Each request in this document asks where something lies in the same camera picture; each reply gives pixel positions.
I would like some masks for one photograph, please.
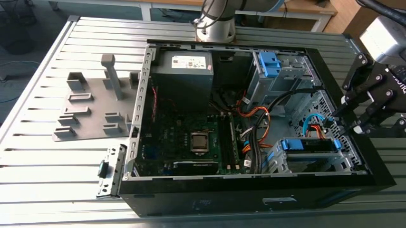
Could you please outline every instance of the slotted metal table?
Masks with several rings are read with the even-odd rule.
[[[119,76],[140,71],[148,38],[194,41],[194,28],[183,23],[70,18],[0,128],[0,224],[37,227],[84,223],[99,227],[107,223],[115,228],[405,227],[405,139],[373,139],[398,185],[326,209],[139,218],[120,199],[96,200],[99,162],[107,147],[127,139],[52,141],[68,92],[65,78],[71,71],[82,71],[86,77],[104,77],[100,65],[104,53],[115,54]],[[319,49],[339,84],[357,54],[350,39],[325,33],[238,28],[238,42]],[[397,117],[390,118],[386,124],[395,120]]]

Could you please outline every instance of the motherboard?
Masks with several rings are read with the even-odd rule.
[[[232,115],[158,114],[140,153],[140,176],[238,174]]]

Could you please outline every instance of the motherboard chip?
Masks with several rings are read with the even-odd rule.
[[[208,132],[194,132],[190,134],[190,150],[202,156],[208,152]]]

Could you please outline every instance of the black cable on robot arm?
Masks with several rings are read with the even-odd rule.
[[[211,7],[212,7],[212,5],[214,5],[214,2],[215,2],[215,1],[211,2],[207,11],[210,11],[210,9],[211,9]],[[206,3],[207,3],[207,0],[204,0],[204,2],[203,2],[202,9],[200,9],[200,14],[203,14],[203,9],[204,9]]]
[[[375,0],[355,0],[357,3],[406,27],[406,15]]]

